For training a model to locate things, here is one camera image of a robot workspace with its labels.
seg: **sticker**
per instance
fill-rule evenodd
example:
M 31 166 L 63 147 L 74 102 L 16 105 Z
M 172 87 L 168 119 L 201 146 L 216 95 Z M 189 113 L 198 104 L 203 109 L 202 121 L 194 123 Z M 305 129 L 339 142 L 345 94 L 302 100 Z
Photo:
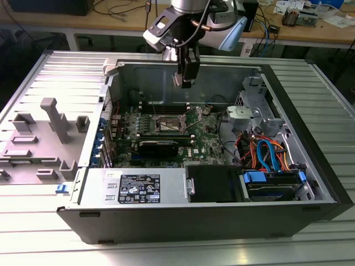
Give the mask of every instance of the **sticker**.
M 107 178 L 120 178 L 122 175 L 122 171 L 106 171 Z
M 160 175 L 121 175 L 121 171 L 107 175 L 116 172 L 121 177 L 119 203 L 160 203 Z

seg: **wooden desk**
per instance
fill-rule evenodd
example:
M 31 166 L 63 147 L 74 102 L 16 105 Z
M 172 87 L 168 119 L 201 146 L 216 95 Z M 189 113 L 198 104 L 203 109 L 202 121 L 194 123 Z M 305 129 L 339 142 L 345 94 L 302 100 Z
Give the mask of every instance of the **wooden desk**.
M 110 0 L 109 5 L 113 6 L 116 3 L 115 0 Z M 143 0 L 137 0 L 126 7 L 117 8 L 117 11 L 124 11 L 137 6 L 142 6 L 143 4 Z M 167 5 L 165 4 L 158 4 L 158 12 L 162 12 L 166 7 Z M 16 13 L 12 12 L 10 6 L 8 6 L 7 9 L 10 11 L 14 19 L 16 19 L 16 21 L 26 30 L 61 32 L 66 34 L 71 50 L 78 50 L 78 44 L 75 38 L 76 34 L 141 36 L 144 31 L 144 8 L 128 12 L 125 16 L 126 22 L 93 11 L 90 11 L 85 17 L 78 17 L 62 14 Z M 104 2 L 98 5 L 97 9 L 104 13 L 107 12 L 106 4 Z M 282 26 L 281 23 L 282 16 L 272 13 L 273 6 L 262 7 L 262 9 L 264 10 L 265 16 L 270 20 L 270 23 L 281 27 L 276 42 L 277 44 L 348 48 L 352 40 L 355 38 L 354 26 L 340 29 L 322 20 L 318 20 L 315 27 L 285 27 Z M 353 10 L 355 12 L 355 7 L 344 4 L 342 10 Z M 148 25 L 154 18 L 155 7 L 153 6 L 149 15 Z M 13 23 L 2 7 L 0 7 L 0 28 L 18 29 L 18 26 Z M 263 32 L 258 23 L 254 23 L 251 32 L 242 34 L 240 41 L 245 43 L 242 55 L 248 56 L 251 46 L 259 42 L 262 36 Z

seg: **workbench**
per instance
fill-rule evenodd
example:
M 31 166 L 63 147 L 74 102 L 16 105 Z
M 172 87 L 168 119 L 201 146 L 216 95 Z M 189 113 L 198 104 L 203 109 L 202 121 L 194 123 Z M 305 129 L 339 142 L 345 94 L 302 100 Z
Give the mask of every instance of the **workbench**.
M 110 6 L 113 6 L 115 1 L 111 0 L 109 3 Z M 116 10 L 124 11 L 142 5 L 144 5 L 144 1 L 137 0 L 127 7 L 122 7 L 121 9 Z M 161 13 L 166 7 L 166 4 L 158 4 L 158 12 Z M 354 26 L 341 29 L 322 20 L 318 20 L 315 27 L 282 26 L 282 16 L 279 14 L 272 14 L 273 8 L 274 6 L 262 7 L 265 16 L 268 19 L 271 19 L 270 23 L 281 26 L 276 44 L 348 49 L 355 37 Z M 27 31 L 64 33 L 67 37 L 69 47 L 73 51 L 79 50 L 78 40 L 75 37 L 76 34 L 141 37 L 144 31 L 144 8 L 139 8 L 127 13 L 125 17 L 126 22 L 122 22 L 108 15 L 95 13 L 94 11 L 90 11 L 85 17 L 78 17 L 63 14 L 16 13 L 12 12 L 10 6 L 8 6 L 7 9 L 10 11 L 14 19 Z M 97 9 L 101 12 L 107 12 L 105 3 L 98 5 Z M 355 12 L 355 7 L 344 4 L 341 10 Z M 153 22 L 154 18 L 155 7 L 153 5 L 149 15 L 148 25 Z M 0 8 L 0 28 L 11 30 L 20 29 L 13 23 L 2 7 Z M 240 42 L 245 44 L 241 56 L 249 56 L 252 45 L 258 43 L 262 37 L 263 31 L 258 23 L 254 23 L 252 31 L 249 33 L 243 33 L 240 39 Z
M 91 116 L 105 83 L 106 59 L 157 60 L 157 54 L 49 52 L 43 54 L 0 113 L 0 152 L 17 112 L 47 120 L 39 108 L 55 97 L 68 120 Z M 297 59 L 201 57 L 206 62 L 269 64 L 330 165 L 355 201 L 355 111 L 316 65 Z M 70 196 L 56 185 L 0 186 L 3 265 L 353 265 L 355 207 L 314 223 L 292 238 L 179 243 L 88 245 L 55 213 Z

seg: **blue cable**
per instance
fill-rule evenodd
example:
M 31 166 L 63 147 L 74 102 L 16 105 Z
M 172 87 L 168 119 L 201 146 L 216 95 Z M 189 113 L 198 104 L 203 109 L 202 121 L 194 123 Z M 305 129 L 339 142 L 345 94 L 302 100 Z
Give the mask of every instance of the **blue cable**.
M 261 155 L 261 146 L 262 146 L 262 144 L 264 142 L 268 145 L 268 148 L 270 150 L 270 158 L 271 158 L 273 169 L 275 171 L 279 171 L 280 170 L 280 166 L 277 163 L 277 160 L 275 158 L 275 151 L 274 151 L 274 149 L 272 147 L 271 142 L 269 142 L 269 140 L 260 140 L 259 143 L 257 144 L 256 152 L 257 152 L 258 160 L 261 162 L 262 165 L 264 165 L 264 167 L 267 169 L 268 172 L 271 172 L 271 169 L 270 169 L 269 165 L 266 164 L 266 162 L 262 159 L 262 155 Z
M 262 50 L 262 53 L 259 57 L 262 57 L 264 54 L 265 54 L 265 51 L 266 51 L 266 48 L 268 46 L 267 42 L 268 42 L 268 30 L 266 28 L 266 25 L 264 23 L 262 23 L 261 21 L 259 21 L 259 23 L 261 25 L 263 25 L 264 29 L 265 29 L 265 34 L 266 34 L 266 42 L 265 42 L 265 46 L 264 46 L 264 49 Z

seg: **circuit board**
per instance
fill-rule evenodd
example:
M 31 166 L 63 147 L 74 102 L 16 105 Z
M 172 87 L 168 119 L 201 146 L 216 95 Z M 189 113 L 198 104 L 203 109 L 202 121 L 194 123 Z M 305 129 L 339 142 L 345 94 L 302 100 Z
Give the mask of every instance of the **circuit board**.
M 181 115 L 147 115 L 142 114 L 138 108 L 130 108 L 121 116 L 122 121 L 118 121 L 119 134 L 112 145 L 115 147 L 113 167 L 180 168 L 192 164 L 224 165 L 224 152 L 216 133 L 215 113 L 201 115 L 202 108 L 204 106 L 192 106 L 183 121 Z M 179 128 L 181 126 L 186 127 L 186 130 Z M 176 143 L 176 156 L 141 156 L 138 146 L 152 140 Z

